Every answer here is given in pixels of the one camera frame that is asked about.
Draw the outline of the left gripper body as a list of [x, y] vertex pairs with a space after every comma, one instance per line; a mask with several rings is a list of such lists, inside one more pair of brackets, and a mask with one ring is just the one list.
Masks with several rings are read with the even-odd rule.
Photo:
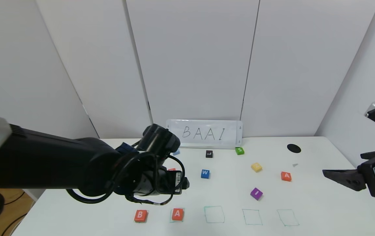
[[182, 171], [176, 168], [160, 168], [160, 194], [181, 194], [181, 187], [175, 188], [181, 182]]

